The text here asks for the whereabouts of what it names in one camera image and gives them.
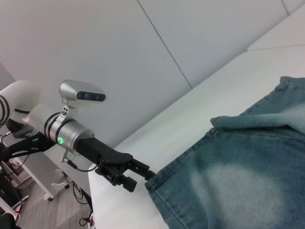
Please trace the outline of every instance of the denim fabric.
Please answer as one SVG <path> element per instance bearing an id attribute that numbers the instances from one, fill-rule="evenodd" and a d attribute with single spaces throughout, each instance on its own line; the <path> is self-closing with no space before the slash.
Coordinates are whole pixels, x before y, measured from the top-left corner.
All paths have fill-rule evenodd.
<path id="1" fill-rule="evenodd" d="M 211 122 L 145 184 L 169 228 L 304 229 L 305 78 Z"/>

